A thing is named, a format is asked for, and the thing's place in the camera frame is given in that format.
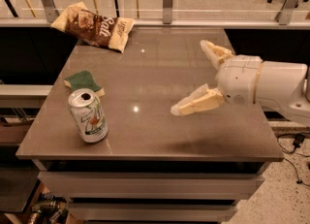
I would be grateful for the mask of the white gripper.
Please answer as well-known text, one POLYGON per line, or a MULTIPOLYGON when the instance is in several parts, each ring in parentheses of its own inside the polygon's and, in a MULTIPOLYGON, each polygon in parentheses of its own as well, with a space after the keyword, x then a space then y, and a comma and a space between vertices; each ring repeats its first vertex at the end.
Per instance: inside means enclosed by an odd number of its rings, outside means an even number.
POLYGON ((218 71, 217 87, 204 84, 170 108, 173 115, 188 115, 219 108, 225 100, 235 105, 254 103, 254 85, 263 61, 258 56, 238 55, 208 40, 201 40, 201 49, 218 71))

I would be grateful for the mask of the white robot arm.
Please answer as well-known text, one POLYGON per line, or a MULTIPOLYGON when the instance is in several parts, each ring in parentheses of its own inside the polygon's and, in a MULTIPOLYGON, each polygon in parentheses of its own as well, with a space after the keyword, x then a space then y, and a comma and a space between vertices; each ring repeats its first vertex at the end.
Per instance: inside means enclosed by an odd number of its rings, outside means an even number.
POLYGON ((310 126, 310 70, 307 65, 234 55, 208 40, 201 41, 201 49, 217 70, 217 86, 200 86, 172 106, 172 114, 205 112, 224 103, 260 105, 290 121, 310 126))

